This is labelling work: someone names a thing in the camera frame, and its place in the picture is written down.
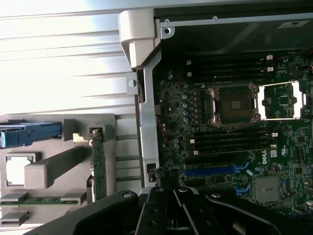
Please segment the motherboard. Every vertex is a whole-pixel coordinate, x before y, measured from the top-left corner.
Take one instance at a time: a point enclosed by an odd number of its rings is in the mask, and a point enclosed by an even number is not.
[[[309,54],[207,56],[154,76],[160,165],[200,193],[313,212]]]

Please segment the blue pcie slot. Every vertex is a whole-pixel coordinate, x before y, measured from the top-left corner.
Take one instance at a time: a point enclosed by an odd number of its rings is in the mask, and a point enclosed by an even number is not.
[[[214,168],[202,168],[202,169],[187,169],[185,170],[186,176],[205,176],[205,175],[216,175],[216,174],[233,174],[240,173],[241,170],[246,169],[249,163],[243,166],[233,166],[228,167],[214,167]]]
[[[33,141],[57,137],[62,134],[59,122],[0,123],[0,148],[29,146]]]

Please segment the cpu socket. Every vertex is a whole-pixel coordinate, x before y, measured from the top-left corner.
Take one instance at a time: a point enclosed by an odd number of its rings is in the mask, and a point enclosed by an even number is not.
[[[260,120],[258,87],[252,83],[215,85],[206,90],[211,96],[208,124],[217,127],[247,125]]]

